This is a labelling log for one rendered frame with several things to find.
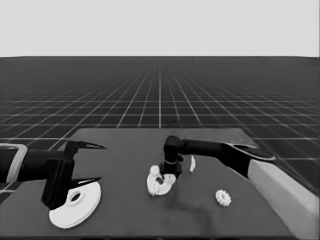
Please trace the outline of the white round carrier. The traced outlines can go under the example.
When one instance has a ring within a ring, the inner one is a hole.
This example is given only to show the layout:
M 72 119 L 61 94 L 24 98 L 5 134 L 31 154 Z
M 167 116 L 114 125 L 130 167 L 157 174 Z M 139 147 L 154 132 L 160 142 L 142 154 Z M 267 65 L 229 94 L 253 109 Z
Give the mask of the white round carrier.
M 153 184 L 159 184 L 157 181 L 156 181 L 156 178 L 157 178 L 157 176 L 152 176 L 151 174 L 150 174 L 150 170 L 149 170 L 149 174 L 148 174 L 148 176 L 147 176 L 147 180 L 146 180 L 146 183 L 147 183 L 147 190 L 148 190 L 148 187 L 150 186 L 150 185 L 153 185 Z M 160 189 L 159 189 L 159 194 L 158 195 L 156 195 L 156 196 L 162 196 L 162 195 L 165 195 L 165 194 L 167 194 L 170 190 L 171 190 L 171 188 L 172 188 L 172 186 L 167 186 L 167 185 L 165 185 L 164 183 L 163 184 L 159 184 L 160 185 Z

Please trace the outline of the large thick white disc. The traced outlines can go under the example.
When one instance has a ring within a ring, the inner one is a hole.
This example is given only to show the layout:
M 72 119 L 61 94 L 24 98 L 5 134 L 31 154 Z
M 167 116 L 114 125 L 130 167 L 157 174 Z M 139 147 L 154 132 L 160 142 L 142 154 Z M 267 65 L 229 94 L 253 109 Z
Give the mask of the large thick white disc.
M 98 182 L 92 182 L 71 189 L 65 203 L 55 210 L 49 211 L 51 223 L 61 229 L 75 227 L 87 218 L 97 208 L 102 196 Z

